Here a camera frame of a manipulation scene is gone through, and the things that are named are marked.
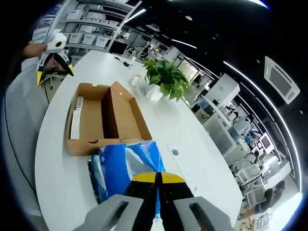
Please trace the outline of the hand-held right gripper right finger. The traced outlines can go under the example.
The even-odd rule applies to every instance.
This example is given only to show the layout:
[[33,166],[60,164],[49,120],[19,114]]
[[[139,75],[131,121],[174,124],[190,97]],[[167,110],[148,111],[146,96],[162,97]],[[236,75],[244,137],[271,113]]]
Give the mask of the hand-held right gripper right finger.
[[185,180],[160,172],[160,215],[166,231],[232,231],[230,217],[201,196],[193,196]]

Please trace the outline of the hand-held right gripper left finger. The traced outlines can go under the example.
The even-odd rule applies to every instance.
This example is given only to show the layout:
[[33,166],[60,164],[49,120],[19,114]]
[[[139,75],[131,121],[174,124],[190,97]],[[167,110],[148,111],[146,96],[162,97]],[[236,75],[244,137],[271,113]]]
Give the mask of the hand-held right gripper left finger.
[[149,231],[155,216],[156,172],[136,175],[123,195],[115,194],[87,213],[76,231]]

